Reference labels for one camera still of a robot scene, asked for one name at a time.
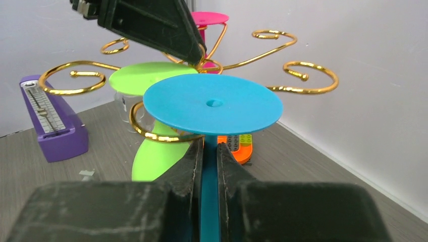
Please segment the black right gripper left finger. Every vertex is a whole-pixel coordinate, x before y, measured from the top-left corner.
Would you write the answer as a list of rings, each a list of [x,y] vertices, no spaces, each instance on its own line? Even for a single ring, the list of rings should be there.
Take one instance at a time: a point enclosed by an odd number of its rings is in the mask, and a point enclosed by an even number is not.
[[[198,241],[203,143],[152,182],[74,181],[37,188],[8,241]]]

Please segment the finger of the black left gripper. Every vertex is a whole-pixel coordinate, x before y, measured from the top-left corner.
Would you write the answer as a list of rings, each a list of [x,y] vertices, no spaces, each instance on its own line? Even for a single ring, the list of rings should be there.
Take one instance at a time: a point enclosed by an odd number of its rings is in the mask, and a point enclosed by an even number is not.
[[[206,51],[183,0],[70,0],[70,4],[84,19],[191,65],[199,64]]]

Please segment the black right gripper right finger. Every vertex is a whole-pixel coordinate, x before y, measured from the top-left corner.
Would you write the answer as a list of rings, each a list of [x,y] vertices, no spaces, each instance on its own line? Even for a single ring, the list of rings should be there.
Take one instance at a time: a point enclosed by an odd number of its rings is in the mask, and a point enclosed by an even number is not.
[[[260,181],[217,147],[221,241],[391,241],[369,192],[347,183]]]

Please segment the pink plastic wine glass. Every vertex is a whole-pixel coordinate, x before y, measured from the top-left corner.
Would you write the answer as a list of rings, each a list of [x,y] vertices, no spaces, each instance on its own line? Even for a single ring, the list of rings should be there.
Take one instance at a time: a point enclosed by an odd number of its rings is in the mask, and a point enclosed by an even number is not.
[[[219,30],[220,27],[223,28],[219,36],[217,37],[217,40],[215,42],[211,41],[211,43],[207,46],[205,57],[211,59],[226,33],[228,27],[227,21],[229,20],[229,16],[218,12],[207,11],[196,11],[192,12],[191,15],[205,43],[206,32],[208,32],[209,37],[213,37],[215,30]]]

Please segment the blue plastic wine glass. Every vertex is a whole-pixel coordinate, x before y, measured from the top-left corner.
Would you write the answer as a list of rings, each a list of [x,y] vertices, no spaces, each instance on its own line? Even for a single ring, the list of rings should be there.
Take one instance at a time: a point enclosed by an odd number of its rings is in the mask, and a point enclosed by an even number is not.
[[[249,134],[279,120],[283,104],[267,87],[246,79],[216,74],[186,74],[167,78],[143,95],[157,121],[204,135],[199,238],[220,241],[218,136]]]

